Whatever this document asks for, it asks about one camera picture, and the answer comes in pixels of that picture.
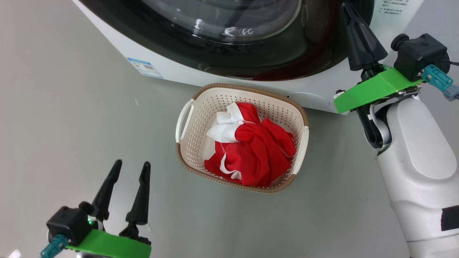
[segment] white washing machine body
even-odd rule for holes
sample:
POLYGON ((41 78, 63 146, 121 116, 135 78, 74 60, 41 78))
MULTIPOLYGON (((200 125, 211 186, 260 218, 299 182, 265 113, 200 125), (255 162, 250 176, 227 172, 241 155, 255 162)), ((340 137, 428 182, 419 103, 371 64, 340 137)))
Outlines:
MULTIPOLYGON (((211 83, 229 83, 252 86, 285 95, 303 107, 336 112, 333 95, 347 90, 360 81, 360 72, 349 70, 347 59, 318 74, 300 79, 256 81, 207 73, 168 59, 120 33, 99 18, 79 0, 73 0, 104 36, 146 76, 174 82, 205 86, 211 83)), ((370 28, 389 52, 392 40, 403 33, 424 0, 375 0, 370 28)))

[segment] instruction label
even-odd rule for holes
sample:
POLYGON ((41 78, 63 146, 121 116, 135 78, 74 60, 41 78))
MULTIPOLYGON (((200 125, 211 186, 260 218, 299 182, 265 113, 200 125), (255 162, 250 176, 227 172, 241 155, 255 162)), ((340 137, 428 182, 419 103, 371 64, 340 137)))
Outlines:
POLYGON ((387 15, 402 15, 403 11, 409 7, 410 1, 415 0, 384 0, 378 12, 387 15))
POLYGON ((142 75, 163 79, 159 72, 149 62, 129 57, 127 59, 142 75))

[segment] brown basket rim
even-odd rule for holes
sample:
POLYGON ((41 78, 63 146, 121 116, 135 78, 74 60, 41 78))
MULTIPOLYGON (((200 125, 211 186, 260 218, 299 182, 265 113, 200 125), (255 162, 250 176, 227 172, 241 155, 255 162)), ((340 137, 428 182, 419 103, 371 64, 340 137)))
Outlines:
MULTIPOLYGON (((305 126, 309 125, 308 116, 306 115, 306 112, 304 111, 304 109, 298 103, 292 101, 291 99, 288 99, 288 98, 273 94, 273 93, 265 91, 265 90, 260 90, 260 89, 255 89, 255 88, 241 86, 241 85, 235 85, 235 84, 213 83, 213 84, 209 84, 209 85, 204 86, 202 89, 200 89, 198 92, 196 92, 196 94, 193 96, 193 100, 197 99, 199 97, 199 95, 201 95, 204 91, 209 90, 209 89, 214 89, 214 88, 226 88, 226 89, 234 89, 234 90, 243 90, 243 91, 253 92, 253 93, 265 95, 265 96, 268 96, 268 97, 272 97, 272 98, 275 98, 275 99, 278 99, 278 100, 281 100, 281 101, 285 101, 285 102, 291 104, 292 106, 294 106, 301 113, 304 125, 305 126)), ((184 166, 186 168, 186 170, 188 170, 188 171, 190 171, 190 172, 192 172, 194 174, 197 174, 197 175, 199 175, 199 176, 201 176, 203 178, 206 178, 208 180, 211 180, 211 181, 223 184, 223 185, 228 185, 228 186, 231 186, 231 187, 234 187, 234 188, 247 190, 247 191, 261 192, 261 193, 279 192, 281 190, 284 190, 286 187, 288 187, 293 182, 293 180, 295 180, 295 177, 296 177, 295 174, 291 174, 283 184, 278 185, 278 186, 276 186, 274 188, 245 186, 245 185, 229 182, 229 181, 226 181, 224 179, 216 178, 216 177, 211 176, 211 175, 209 175, 207 173, 201 172, 201 171, 199 171, 197 169, 194 169, 194 168, 190 167, 182 157, 182 153, 180 151, 180 143, 176 144, 176 152, 177 152, 177 156, 179 157, 180 162, 182 163, 182 166, 184 166)))

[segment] washing machine door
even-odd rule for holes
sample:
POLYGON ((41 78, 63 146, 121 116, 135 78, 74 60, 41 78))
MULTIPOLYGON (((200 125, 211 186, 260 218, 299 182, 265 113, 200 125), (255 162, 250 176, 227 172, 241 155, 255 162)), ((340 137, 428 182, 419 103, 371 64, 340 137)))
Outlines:
MULTIPOLYGON (((341 0, 80 0, 138 44, 183 65, 278 81, 347 57, 341 0)), ((371 22, 374 0, 352 0, 371 22)))

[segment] red and white clothing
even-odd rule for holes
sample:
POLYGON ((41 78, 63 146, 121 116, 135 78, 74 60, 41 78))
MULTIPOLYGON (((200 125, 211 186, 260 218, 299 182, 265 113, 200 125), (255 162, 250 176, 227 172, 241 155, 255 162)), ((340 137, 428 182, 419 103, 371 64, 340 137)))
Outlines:
POLYGON ((243 185, 269 186, 296 153, 293 135, 268 118, 260 122, 250 103, 232 103, 227 112, 218 112, 207 136, 215 140, 215 154, 204 161, 206 169, 243 185))

